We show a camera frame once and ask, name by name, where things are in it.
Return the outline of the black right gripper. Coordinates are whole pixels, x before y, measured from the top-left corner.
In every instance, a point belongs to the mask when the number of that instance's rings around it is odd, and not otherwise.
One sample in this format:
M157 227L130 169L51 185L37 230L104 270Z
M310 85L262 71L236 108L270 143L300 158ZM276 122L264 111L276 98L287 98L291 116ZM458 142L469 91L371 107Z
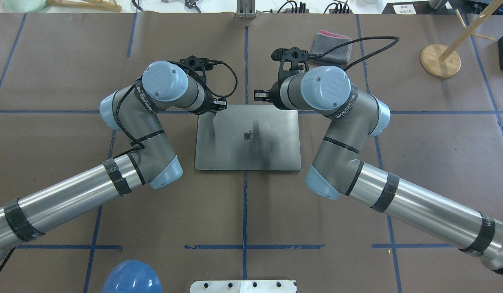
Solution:
M268 90L255 90L254 91L254 100L255 101L267 101L272 103L276 108L283 110L283 111L289 111L289 108L285 106L285 104L281 100L281 95L280 95L280 85L279 82L275 82L274 85L272 85L272 88L270 91Z

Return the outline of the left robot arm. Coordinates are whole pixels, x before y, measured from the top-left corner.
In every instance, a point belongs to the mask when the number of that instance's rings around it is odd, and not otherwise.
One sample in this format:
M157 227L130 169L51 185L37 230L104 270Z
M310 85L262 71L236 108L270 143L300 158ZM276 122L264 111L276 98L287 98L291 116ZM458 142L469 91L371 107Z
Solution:
M0 261L7 252L110 200L149 185L158 189L183 171L158 119L170 107L201 115L227 108L228 95L206 85L206 71L223 61L190 56L179 62L152 62L132 85L100 103L100 115L124 133L130 149L102 164L0 208Z

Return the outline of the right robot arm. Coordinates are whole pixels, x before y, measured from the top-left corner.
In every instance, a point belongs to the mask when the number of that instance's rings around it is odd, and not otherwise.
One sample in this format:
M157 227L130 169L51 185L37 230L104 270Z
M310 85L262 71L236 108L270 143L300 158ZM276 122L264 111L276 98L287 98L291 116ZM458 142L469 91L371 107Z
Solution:
M389 107L358 89L339 67L321 66L279 77L256 101L287 111L316 111L331 120L311 163L306 186L324 198L347 195L477 257L503 275L503 221L468 208L361 161L367 137L388 126Z

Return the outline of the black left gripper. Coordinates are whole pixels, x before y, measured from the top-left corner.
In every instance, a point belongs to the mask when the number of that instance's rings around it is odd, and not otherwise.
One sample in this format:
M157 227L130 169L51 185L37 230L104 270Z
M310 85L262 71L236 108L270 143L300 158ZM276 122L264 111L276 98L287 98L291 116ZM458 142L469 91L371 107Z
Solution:
M201 115L208 112L216 113L227 109L227 99L215 99L210 93L200 92L197 94L193 104L190 105L190 113Z

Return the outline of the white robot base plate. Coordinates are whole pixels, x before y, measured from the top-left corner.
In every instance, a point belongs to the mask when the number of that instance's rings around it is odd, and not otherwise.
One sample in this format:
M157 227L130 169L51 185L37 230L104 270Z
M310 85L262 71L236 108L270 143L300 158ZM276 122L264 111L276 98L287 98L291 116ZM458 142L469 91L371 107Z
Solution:
M200 280L191 293L297 293L293 280Z

